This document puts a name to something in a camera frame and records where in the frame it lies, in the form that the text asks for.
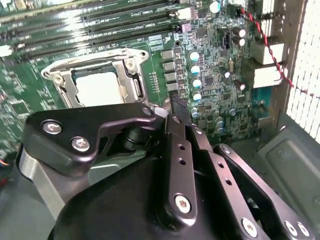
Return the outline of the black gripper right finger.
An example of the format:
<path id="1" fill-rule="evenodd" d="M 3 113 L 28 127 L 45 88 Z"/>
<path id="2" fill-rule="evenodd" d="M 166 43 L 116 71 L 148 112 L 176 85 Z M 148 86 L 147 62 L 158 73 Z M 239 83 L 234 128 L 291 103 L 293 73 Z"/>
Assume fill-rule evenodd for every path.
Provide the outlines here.
<path id="1" fill-rule="evenodd" d="M 214 182 L 229 240 L 313 240 L 312 229 L 228 145 L 212 147 L 192 124 L 187 104 L 176 97 L 176 113 L 187 123 L 197 162 Z"/>

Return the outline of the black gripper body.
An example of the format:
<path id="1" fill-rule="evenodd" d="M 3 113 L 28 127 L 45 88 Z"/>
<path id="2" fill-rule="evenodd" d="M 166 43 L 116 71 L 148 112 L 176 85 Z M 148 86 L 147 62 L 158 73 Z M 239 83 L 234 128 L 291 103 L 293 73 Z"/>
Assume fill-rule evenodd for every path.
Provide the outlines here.
<path id="1" fill-rule="evenodd" d="M 188 128 L 146 157 L 77 194 L 51 240 L 228 240 L 215 183 L 197 162 Z"/>

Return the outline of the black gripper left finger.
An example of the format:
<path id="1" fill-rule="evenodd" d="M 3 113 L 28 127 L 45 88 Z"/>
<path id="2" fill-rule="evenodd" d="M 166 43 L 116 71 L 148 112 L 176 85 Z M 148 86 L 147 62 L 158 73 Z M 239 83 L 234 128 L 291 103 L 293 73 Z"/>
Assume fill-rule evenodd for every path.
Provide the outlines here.
<path id="1" fill-rule="evenodd" d="M 160 158 L 176 113 L 140 102 L 37 112 L 26 120 L 17 163 L 57 221 L 77 194 L 135 162 Z"/>

